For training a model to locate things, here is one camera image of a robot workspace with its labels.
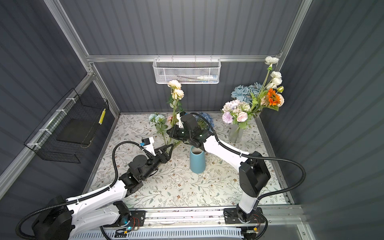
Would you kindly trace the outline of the pale blue white flower stem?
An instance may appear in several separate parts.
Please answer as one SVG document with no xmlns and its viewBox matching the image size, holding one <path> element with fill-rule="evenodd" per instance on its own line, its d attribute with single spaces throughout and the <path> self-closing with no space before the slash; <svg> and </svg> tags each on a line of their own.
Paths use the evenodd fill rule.
<svg viewBox="0 0 384 240">
<path fill-rule="evenodd" d="M 168 129 L 167 120 L 164 115 L 153 113 L 149 115 L 149 122 L 154 124 L 157 134 L 162 135 L 164 143 L 167 144 L 166 130 Z"/>
</svg>

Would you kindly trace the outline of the blue ceramic vase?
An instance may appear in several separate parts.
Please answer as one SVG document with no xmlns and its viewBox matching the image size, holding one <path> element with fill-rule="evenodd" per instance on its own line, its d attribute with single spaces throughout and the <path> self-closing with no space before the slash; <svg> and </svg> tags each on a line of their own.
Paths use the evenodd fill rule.
<svg viewBox="0 0 384 240">
<path fill-rule="evenodd" d="M 195 174 L 201 174 L 206 169 L 205 152 L 193 146 L 190 150 L 190 169 Z"/>
</svg>

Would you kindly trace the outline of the cream rose stem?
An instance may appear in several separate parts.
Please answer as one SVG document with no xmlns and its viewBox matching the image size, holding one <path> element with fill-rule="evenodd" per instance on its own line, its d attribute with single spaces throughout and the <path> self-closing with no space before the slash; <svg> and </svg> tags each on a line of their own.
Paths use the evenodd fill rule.
<svg viewBox="0 0 384 240">
<path fill-rule="evenodd" d="M 171 128 L 178 122 L 177 114 L 182 110 L 181 100 L 185 94 L 182 90 L 182 84 L 177 80 L 171 80 L 168 82 L 168 87 L 171 89 L 171 97 L 169 100 L 170 107 L 173 109 L 172 119 L 170 122 Z"/>
</svg>

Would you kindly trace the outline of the clear ribbed glass vase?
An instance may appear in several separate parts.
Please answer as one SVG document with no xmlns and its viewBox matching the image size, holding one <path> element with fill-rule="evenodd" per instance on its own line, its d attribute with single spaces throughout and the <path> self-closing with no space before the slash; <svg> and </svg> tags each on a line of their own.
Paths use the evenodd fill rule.
<svg viewBox="0 0 384 240">
<path fill-rule="evenodd" d="M 240 124 L 232 125 L 229 133 L 229 141 L 233 144 L 239 143 L 242 140 L 244 129 Z"/>
</svg>

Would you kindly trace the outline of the blue rose bouquet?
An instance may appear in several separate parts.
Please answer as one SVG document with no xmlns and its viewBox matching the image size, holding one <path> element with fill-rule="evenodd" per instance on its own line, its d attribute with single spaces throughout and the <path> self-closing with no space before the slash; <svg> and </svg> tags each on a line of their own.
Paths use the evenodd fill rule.
<svg viewBox="0 0 384 240">
<path fill-rule="evenodd" d="M 254 83 L 250 86 L 239 85 L 232 91 L 231 97 L 235 100 L 251 104 L 253 100 L 252 95 L 256 97 L 259 94 L 261 88 L 262 85 L 260 83 Z"/>
</svg>

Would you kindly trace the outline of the peach rose stem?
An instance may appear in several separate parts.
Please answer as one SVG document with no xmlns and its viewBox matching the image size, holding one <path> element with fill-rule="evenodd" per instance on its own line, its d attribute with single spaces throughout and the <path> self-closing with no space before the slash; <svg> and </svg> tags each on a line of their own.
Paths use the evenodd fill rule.
<svg viewBox="0 0 384 240">
<path fill-rule="evenodd" d="M 261 98 L 261 106 L 278 110 L 285 103 L 282 94 L 274 89 L 267 90 L 267 93 Z"/>
</svg>

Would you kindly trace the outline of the orange gerbera flower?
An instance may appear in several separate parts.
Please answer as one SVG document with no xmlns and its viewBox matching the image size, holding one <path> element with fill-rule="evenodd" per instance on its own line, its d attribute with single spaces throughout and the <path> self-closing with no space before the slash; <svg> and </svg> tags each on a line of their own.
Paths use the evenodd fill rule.
<svg viewBox="0 0 384 240">
<path fill-rule="evenodd" d="M 269 89 L 268 93 L 266 95 L 267 103 L 266 106 L 269 109 L 278 111 L 279 110 L 279 105 L 281 103 L 281 98 L 280 96 L 276 93 L 275 90 Z"/>
</svg>

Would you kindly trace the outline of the white ranunculus stem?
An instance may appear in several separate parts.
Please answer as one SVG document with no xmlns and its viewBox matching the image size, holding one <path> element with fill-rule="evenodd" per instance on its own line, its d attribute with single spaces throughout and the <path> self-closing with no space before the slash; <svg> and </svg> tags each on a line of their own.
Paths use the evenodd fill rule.
<svg viewBox="0 0 384 240">
<path fill-rule="evenodd" d="M 261 98 L 267 93 L 267 90 L 274 89 L 280 94 L 282 94 L 284 91 L 284 87 L 282 86 L 282 74 L 280 72 L 274 71 L 274 67 L 277 65 L 279 60 L 279 58 L 270 56 L 265 58 L 265 64 L 268 66 L 268 71 L 259 94 L 256 97 L 252 95 L 253 100 L 251 111 L 254 113 L 261 112 L 264 108 L 266 108 L 261 106 Z"/>
</svg>

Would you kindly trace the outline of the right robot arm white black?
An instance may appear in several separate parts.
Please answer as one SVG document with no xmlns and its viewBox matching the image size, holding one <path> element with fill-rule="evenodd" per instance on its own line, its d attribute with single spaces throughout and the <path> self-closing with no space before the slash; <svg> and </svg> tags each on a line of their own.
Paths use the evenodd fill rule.
<svg viewBox="0 0 384 240">
<path fill-rule="evenodd" d="M 167 134 L 172 139 L 219 157 L 237 170 L 243 191 L 237 205 L 237 216 L 241 222 L 247 223 L 256 214 L 260 192 L 271 178 L 265 159 L 258 152 L 242 152 L 225 143 L 214 130 L 201 129 L 195 116 L 205 120 L 196 113 L 184 114 L 179 124 L 168 129 Z"/>
</svg>

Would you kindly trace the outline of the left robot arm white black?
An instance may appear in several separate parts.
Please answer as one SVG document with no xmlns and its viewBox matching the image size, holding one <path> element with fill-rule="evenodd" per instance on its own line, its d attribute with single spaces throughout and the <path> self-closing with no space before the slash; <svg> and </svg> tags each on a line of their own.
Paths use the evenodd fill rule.
<svg viewBox="0 0 384 240">
<path fill-rule="evenodd" d="M 134 218 L 123 199 L 137 192 L 161 164 L 170 160 L 172 154 L 167 151 L 173 148 L 170 144 L 154 149 L 152 158 L 136 156 L 113 186 L 66 200 L 53 199 L 52 203 L 59 206 L 43 211 L 32 224 L 35 239 L 69 240 L 100 226 L 130 225 Z"/>
</svg>

